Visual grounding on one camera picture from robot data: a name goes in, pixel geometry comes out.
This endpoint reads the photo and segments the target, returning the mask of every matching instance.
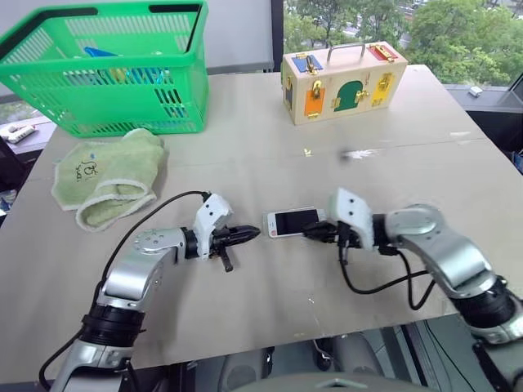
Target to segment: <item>phone screen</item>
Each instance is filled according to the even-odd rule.
[[[278,235],[301,233],[303,226],[319,220],[316,210],[282,212],[275,214]]]

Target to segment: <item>towel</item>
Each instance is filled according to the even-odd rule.
[[[156,200],[162,160],[162,141],[143,128],[114,143],[83,142],[56,165],[51,193],[62,210],[77,210],[82,229],[102,231]]]

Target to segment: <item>window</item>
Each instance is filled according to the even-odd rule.
[[[388,41],[447,84],[523,72],[523,0],[284,0],[284,52]]]

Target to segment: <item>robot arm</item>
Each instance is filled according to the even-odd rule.
[[[331,198],[329,210],[337,226],[308,227],[304,231],[307,237],[337,242],[344,252],[349,247],[369,251],[395,247],[418,255],[463,316],[472,335],[480,339],[474,350],[490,381],[493,379],[488,373],[492,368],[485,369],[485,364],[493,365],[500,358],[501,349],[495,346],[507,345],[514,358],[520,359],[511,371],[498,371],[495,382],[500,385],[503,378],[506,385],[515,385],[523,370],[523,306],[470,239],[448,227],[442,214],[428,205],[373,214],[363,199],[339,189]]]
[[[83,328],[52,385],[52,392],[73,390],[75,372],[85,368],[114,374],[129,369],[133,344],[148,305],[162,282],[163,270],[183,260],[220,256],[232,270],[226,247],[255,238],[252,226],[227,228],[232,211],[213,194],[198,210],[193,229],[152,229],[138,234],[129,253],[112,269],[96,305],[83,317]]]

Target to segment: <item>metal handle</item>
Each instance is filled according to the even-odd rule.
[[[344,45],[336,45],[335,47],[329,48],[329,53],[327,54],[327,61],[330,61],[330,55],[333,53],[334,49],[343,49],[346,47],[361,47],[361,53],[360,58],[363,57],[363,54],[365,53],[365,42],[355,42],[355,43],[346,43]]]

